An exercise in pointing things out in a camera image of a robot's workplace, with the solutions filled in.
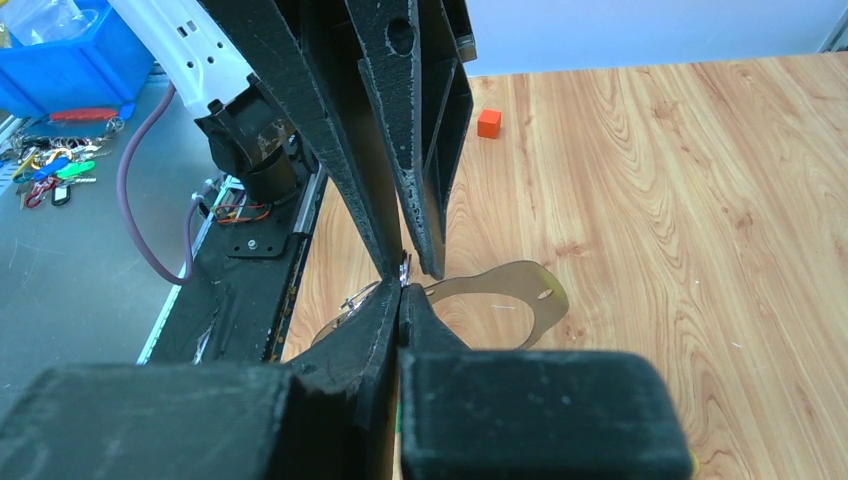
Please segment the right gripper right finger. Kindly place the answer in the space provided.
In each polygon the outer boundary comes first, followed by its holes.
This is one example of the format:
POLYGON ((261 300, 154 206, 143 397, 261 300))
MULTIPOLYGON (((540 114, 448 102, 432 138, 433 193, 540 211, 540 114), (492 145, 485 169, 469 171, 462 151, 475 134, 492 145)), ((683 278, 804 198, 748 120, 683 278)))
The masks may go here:
POLYGON ((462 341, 435 313, 420 284, 402 289, 399 306, 399 345, 433 352, 467 351, 462 341))

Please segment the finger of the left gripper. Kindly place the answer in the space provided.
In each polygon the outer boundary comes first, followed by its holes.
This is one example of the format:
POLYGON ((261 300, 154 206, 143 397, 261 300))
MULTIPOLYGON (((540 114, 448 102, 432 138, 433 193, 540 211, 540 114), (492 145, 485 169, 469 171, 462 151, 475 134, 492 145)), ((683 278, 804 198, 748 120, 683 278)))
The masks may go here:
POLYGON ((402 261, 393 176, 341 1, 205 1, 334 181, 381 277, 402 261))
POLYGON ((447 213, 474 107, 464 1, 349 1, 358 63, 420 268, 446 271, 447 213))

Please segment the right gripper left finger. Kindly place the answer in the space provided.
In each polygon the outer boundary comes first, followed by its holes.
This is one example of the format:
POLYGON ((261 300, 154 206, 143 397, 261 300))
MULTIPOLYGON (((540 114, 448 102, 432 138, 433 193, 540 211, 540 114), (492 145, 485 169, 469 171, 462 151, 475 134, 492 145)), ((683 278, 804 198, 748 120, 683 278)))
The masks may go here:
POLYGON ((391 478, 401 290, 397 279, 381 281, 335 331, 288 362, 286 478, 391 478))

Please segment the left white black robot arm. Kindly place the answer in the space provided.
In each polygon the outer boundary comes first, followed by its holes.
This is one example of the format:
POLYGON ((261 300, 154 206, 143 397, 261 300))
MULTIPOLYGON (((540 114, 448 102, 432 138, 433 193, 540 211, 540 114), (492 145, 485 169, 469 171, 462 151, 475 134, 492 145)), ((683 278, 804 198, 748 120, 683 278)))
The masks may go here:
POLYGON ((299 186, 285 144, 333 180, 382 276, 408 234, 445 274, 447 207, 473 110, 463 1, 116 1, 206 135, 262 203, 299 186))

